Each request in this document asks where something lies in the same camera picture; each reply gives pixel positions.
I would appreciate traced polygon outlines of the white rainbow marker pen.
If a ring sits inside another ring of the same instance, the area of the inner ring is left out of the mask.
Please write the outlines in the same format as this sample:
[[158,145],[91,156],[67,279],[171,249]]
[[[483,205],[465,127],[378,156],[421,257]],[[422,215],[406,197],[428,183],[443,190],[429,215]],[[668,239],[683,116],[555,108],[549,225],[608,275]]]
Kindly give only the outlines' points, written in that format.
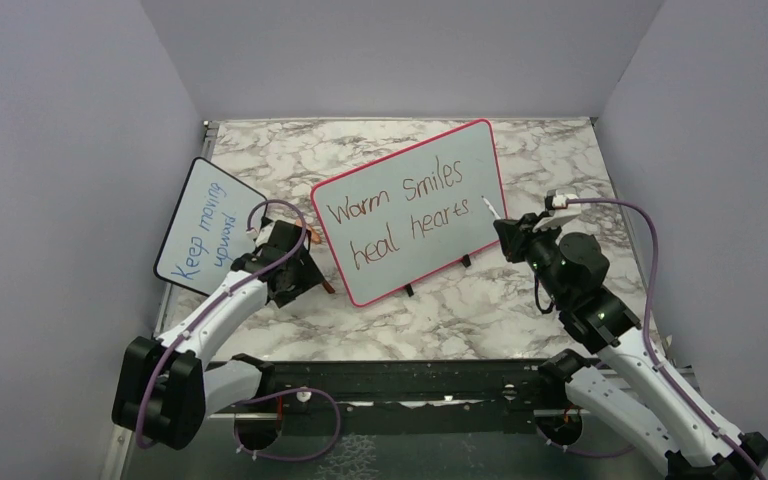
[[486,198],[485,196],[481,196],[481,199],[484,202],[484,204],[486,205],[486,207],[489,210],[489,212],[491,213],[491,215],[493,216],[493,219],[494,220],[500,220],[501,216],[499,215],[499,213],[497,212],[495,207],[492,205],[490,200],[488,198]]

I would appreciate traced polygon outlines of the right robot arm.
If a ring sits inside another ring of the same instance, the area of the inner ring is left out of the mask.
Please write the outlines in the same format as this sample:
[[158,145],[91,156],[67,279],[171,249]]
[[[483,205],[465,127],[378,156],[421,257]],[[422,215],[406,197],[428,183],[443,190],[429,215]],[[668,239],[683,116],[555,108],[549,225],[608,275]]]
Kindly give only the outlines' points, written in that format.
[[551,297],[570,336],[629,386],[623,391],[577,352],[544,362],[539,398],[567,401],[610,426],[667,479],[756,479],[768,440],[724,420],[682,378],[656,358],[632,310],[603,282],[610,263],[594,236],[541,229],[543,215],[493,222],[502,253],[526,263]]

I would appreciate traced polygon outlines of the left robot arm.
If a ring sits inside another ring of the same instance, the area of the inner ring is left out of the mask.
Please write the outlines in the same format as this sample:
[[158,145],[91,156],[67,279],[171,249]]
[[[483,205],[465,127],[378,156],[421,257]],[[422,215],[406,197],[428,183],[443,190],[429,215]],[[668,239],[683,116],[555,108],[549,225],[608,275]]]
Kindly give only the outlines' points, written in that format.
[[277,220],[267,240],[236,259],[219,287],[189,317],[157,338],[126,347],[111,420],[149,443],[186,447],[211,414],[237,402],[250,410],[273,401],[264,364],[250,357],[209,363],[242,322],[281,308],[324,284],[309,253],[311,232]]

